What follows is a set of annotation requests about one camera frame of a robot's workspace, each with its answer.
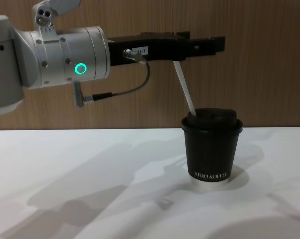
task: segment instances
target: white table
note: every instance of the white table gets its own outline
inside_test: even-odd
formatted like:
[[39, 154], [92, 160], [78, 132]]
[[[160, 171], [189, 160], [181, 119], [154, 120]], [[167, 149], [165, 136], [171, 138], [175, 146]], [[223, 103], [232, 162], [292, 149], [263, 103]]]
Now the white table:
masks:
[[0, 132], [0, 239], [300, 239], [300, 128], [247, 128], [192, 191], [180, 129]]

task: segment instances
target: wood panel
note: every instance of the wood panel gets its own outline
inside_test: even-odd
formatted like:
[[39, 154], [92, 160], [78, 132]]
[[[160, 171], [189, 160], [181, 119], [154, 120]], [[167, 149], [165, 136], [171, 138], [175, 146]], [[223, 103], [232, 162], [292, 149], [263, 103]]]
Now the wood panel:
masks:
[[[1, 0], [0, 14], [32, 29], [36, 0]], [[196, 107], [238, 111], [245, 126], [300, 126], [300, 0], [83, 0], [58, 28], [101, 26], [108, 37], [186, 31], [227, 37], [226, 52], [182, 63]], [[25, 91], [22, 106], [0, 116], [0, 129], [179, 127], [187, 113], [173, 64], [151, 62], [141, 91], [74, 107], [71, 85]], [[85, 93], [121, 91], [141, 81], [141, 65], [118, 66]]]

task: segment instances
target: white straw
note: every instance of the white straw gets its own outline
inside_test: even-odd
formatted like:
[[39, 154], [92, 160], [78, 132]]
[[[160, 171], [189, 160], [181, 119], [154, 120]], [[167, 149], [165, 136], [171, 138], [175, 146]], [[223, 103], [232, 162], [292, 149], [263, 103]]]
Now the white straw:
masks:
[[178, 74], [178, 77], [179, 77], [179, 80], [180, 80], [180, 83], [181, 83], [186, 101], [188, 103], [190, 112], [191, 112], [192, 115], [196, 116], [195, 108], [194, 108], [193, 102], [191, 100], [191, 96], [190, 96], [188, 87], [186, 85], [185, 77], [184, 77], [180, 62], [179, 61], [173, 61], [173, 63], [174, 63], [174, 66], [175, 66], [176, 73]]

